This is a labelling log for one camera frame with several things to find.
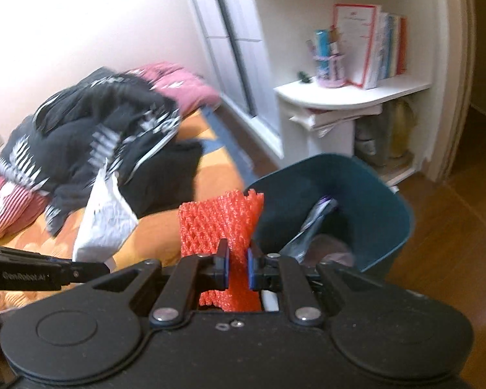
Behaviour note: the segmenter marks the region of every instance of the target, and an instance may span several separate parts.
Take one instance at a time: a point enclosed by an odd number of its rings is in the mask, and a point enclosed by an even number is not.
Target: white cabinet
[[[411,168],[419,170],[433,156],[441,119],[446,117],[444,107],[456,104],[454,95],[460,86],[457,72],[467,69],[466,58],[458,55],[458,46],[466,42],[462,38],[468,34],[467,22],[456,19],[462,13],[463,0],[219,0],[231,25],[225,30],[219,24],[216,1],[196,1],[223,92],[230,99],[228,105],[251,135],[258,137],[257,143],[277,154],[274,161],[278,165],[324,151],[353,153],[352,123],[338,126],[319,139],[317,133],[306,133],[292,124],[288,104],[351,110],[401,96],[411,99],[418,119],[411,136]],[[331,26],[333,7],[339,2],[381,5],[385,12],[407,17],[407,73],[384,80],[370,90],[323,89],[297,82],[300,70],[314,75],[316,65],[306,40],[312,38],[314,30]],[[229,39],[213,38],[225,36],[227,30]],[[231,43],[237,63],[230,51]],[[245,87],[242,77],[246,78]],[[254,108],[252,113],[245,97]],[[270,135],[277,137],[282,152],[272,147]]]
[[[231,16],[236,39],[260,41],[263,39],[254,0],[225,0]]]
[[[222,92],[243,111],[248,112],[241,77],[230,41],[228,38],[208,38],[207,41],[211,47],[214,66],[218,71],[218,79],[223,88]]]
[[[238,40],[237,42],[247,71],[256,115],[278,133],[279,109],[272,89],[265,45],[262,41]]]
[[[227,37],[227,29],[225,22],[223,22],[218,0],[194,0],[194,2],[205,35],[208,37]]]

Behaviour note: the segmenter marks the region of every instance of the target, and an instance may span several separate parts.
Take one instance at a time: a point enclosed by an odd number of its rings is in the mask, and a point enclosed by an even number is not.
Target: pen holder
[[[346,72],[343,68],[343,54],[330,57],[315,56],[317,61],[317,84],[323,88],[340,88],[346,84]]]

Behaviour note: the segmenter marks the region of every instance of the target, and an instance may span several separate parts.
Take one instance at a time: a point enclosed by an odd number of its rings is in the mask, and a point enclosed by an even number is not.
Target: metal screw
[[[233,321],[231,322],[231,326],[232,326],[233,328],[242,328],[242,327],[244,327],[244,325],[245,325],[245,324],[244,324],[244,322],[242,322],[241,320],[238,320],[238,319],[233,320]]]
[[[231,327],[227,323],[216,323],[215,328],[225,332],[225,331],[229,330]]]
[[[320,310],[315,307],[301,307],[295,311],[295,316],[303,322],[316,320],[321,314]]]
[[[159,322],[169,322],[178,317],[178,310],[172,307],[162,307],[153,312],[153,318]]]

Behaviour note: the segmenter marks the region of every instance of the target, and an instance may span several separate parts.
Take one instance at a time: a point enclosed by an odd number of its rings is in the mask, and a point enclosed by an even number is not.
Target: striped pillow
[[[40,195],[37,191],[32,194],[32,200],[26,209],[22,212],[20,217],[4,231],[4,235],[16,234],[27,228],[32,224],[38,216],[40,216],[47,205],[49,204],[49,198]]]
[[[0,189],[0,238],[14,224],[32,201],[34,193],[12,182],[5,182]]]

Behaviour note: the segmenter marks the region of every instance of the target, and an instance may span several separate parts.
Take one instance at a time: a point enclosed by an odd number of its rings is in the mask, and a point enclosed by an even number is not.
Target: book
[[[389,64],[389,77],[396,76],[398,70],[399,58],[399,19],[400,16],[392,14],[392,40],[391,40],[391,58]]]
[[[399,52],[397,75],[402,75],[407,71],[407,17],[401,16],[399,19]]]
[[[387,21],[387,13],[380,13],[378,16],[378,24],[375,31],[375,39],[371,49],[371,68],[367,72],[367,78],[364,83],[364,89],[372,89],[378,86],[378,78],[380,73],[381,60],[383,55],[383,41],[384,29]]]
[[[394,18],[389,15],[388,26],[387,26],[387,63],[385,75],[382,79],[387,79],[391,71],[391,56],[392,56],[392,34],[394,33]]]
[[[345,58],[348,81],[359,88],[367,84],[372,74],[372,53],[381,6],[336,4],[333,26],[340,33],[340,46]]]
[[[389,23],[389,13],[383,13],[383,23],[382,28],[382,43],[381,43],[381,64],[378,70],[378,79],[386,79],[387,71],[389,68],[389,52],[390,52],[390,23]]]

